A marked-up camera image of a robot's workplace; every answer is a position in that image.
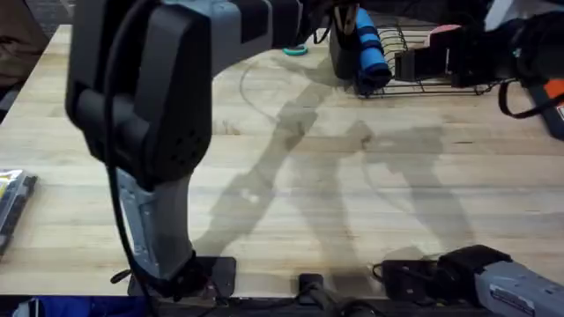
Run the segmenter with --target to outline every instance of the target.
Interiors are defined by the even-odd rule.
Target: black cable
[[[329,31],[331,30],[331,25],[333,24],[333,14],[330,13],[329,14],[329,22],[327,22],[327,28],[325,29],[325,32],[323,33],[321,39],[318,41],[317,40],[317,30],[314,31],[314,44],[321,44],[323,41],[325,41],[325,39],[327,38],[327,34],[329,34]]]
[[[125,224],[123,222],[122,207],[120,204],[117,182],[117,166],[115,163],[115,135],[113,113],[114,96],[117,91],[117,67],[122,59],[123,47],[126,44],[128,35],[130,35],[131,26],[135,24],[138,18],[142,15],[143,11],[152,4],[153,0],[139,0],[131,6],[131,8],[125,14],[119,28],[117,29],[114,40],[109,50],[108,63],[106,64],[104,74],[104,125],[106,134],[104,154],[106,160],[106,169],[108,172],[112,206],[114,207],[115,224],[120,236],[120,241],[122,242],[123,251],[125,252],[127,262],[130,265],[130,272],[139,282],[141,291],[146,298],[149,313],[154,317],[158,317],[159,315],[152,304],[151,295],[149,294],[147,286],[145,285],[145,280],[138,274],[137,265],[135,263],[133,252],[131,251],[131,246],[125,230]],[[124,276],[126,274],[126,271],[118,273],[118,275],[121,276]]]
[[[298,292],[298,294],[296,294],[296,296],[294,296],[293,298],[290,299],[280,299],[274,302],[269,303],[268,305],[256,305],[256,306],[252,306],[252,305],[244,305],[241,302],[239,302],[239,299],[229,299],[229,301],[231,303],[233,303],[233,307],[234,308],[238,308],[241,310],[249,310],[249,311],[258,311],[258,310],[270,310],[270,309],[277,309],[277,308],[284,308],[284,307],[288,307],[291,306],[293,304],[295,304],[300,297],[306,295],[307,293],[309,293],[310,291],[314,290],[315,286],[312,284],[306,288],[304,288],[303,290],[301,290],[300,292]]]
[[[515,113],[511,112],[511,110],[509,110],[509,107],[508,107],[509,84],[514,83],[514,82],[515,81],[502,83],[500,85],[500,91],[499,91],[499,94],[498,94],[498,103],[499,103],[499,106],[500,106],[500,110],[503,112],[503,114],[508,115],[512,118],[515,118],[515,119],[531,118],[532,116],[542,114],[544,111],[546,111],[549,108],[557,107],[560,103],[564,102],[564,93],[562,93],[559,96],[557,96],[556,98],[554,98],[552,100],[548,100],[547,102],[545,102],[545,103],[543,103],[539,106],[536,106],[532,109],[525,110],[523,112],[515,114]]]

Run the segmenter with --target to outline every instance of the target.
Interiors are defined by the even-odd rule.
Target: blue foam handle
[[[359,12],[356,16],[356,27],[360,29],[364,26],[372,26],[372,19],[368,16],[368,12],[364,9],[359,9]],[[365,43],[367,41],[380,41],[380,38],[377,34],[364,34],[360,37],[360,43]],[[362,70],[368,70],[370,68],[374,68],[375,65],[378,65],[378,68],[383,68],[388,66],[386,60],[384,59],[384,55],[382,52],[377,48],[366,48],[360,52],[360,67]]]

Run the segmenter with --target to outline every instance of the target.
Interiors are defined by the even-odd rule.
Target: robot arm
[[[104,69],[134,3],[82,1],[75,11],[66,110],[103,162]],[[302,43],[332,7],[325,0],[155,1],[132,27],[115,71],[112,154],[132,269],[163,296],[206,283],[189,240],[186,197],[212,136],[213,77],[265,50]]]

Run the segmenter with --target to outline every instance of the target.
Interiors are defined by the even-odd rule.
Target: wooden table
[[[109,282],[126,263],[103,166],[63,109],[70,33],[0,126],[0,166],[40,177],[0,261],[1,293],[126,290]],[[302,272],[379,295],[371,264],[477,243],[564,283],[564,144],[501,114],[495,93],[359,100],[325,46],[258,55],[213,88],[189,232],[199,254],[238,260],[235,295],[289,295]],[[515,93],[514,106],[530,104]]]

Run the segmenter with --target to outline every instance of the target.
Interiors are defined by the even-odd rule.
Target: power cord
[[[153,317],[159,317],[156,308],[152,303],[152,297],[149,294],[145,279],[139,274],[138,266],[135,263],[131,245],[129,243],[125,224],[123,222],[122,206],[120,203],[118,181],[117,181],[117,165],[115,163],[115,135],[114,135],[114,96],[117,91],[117,78],[118,78],[118,65],[123,58],[123,47],[126,43],[127,37],[130,35],[132,26],[143,15],[143,12],[150,6],[153,6],[153,0],[139,0],[136,1],[125,14],[122,23],[119,25],[115,33],[114,40],[109,49],[108,63],[106,64],[104,74],[104,126],[105,126],[105,147],[104,154],[106,160],[106,170],[108,172],[108,181],[110,188],[110,195],[112,199],[112,206],[114,208],[115,224],[117,231],[122,242],[123,251],[130,265],[130,273],[138,280],[141,291],[146,299],[146,304],[149,313]],[[129,274],[128,270],[118,273],[112,278],[113,281],[118,280],[119,277],[123,278]]]

